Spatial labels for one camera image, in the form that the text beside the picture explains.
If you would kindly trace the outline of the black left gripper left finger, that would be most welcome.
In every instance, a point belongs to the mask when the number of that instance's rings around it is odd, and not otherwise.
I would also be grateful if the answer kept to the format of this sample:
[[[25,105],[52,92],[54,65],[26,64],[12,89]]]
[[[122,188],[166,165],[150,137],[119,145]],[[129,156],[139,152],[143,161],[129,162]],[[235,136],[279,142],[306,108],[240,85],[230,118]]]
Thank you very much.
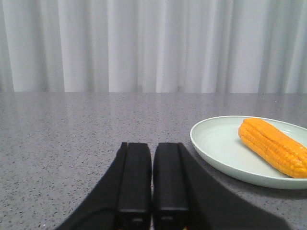
[[[145,143],[123,142],[107,172],[59,230],[148,230],[151,154]]]

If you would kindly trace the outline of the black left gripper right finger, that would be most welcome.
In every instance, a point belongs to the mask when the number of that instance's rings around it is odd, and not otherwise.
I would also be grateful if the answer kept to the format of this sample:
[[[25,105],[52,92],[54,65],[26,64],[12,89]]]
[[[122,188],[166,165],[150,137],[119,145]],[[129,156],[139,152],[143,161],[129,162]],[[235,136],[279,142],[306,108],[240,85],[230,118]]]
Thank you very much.
[[[123,230],[150,228],[151,178],[151,154],[147,144],[130,143],[122,178]]]

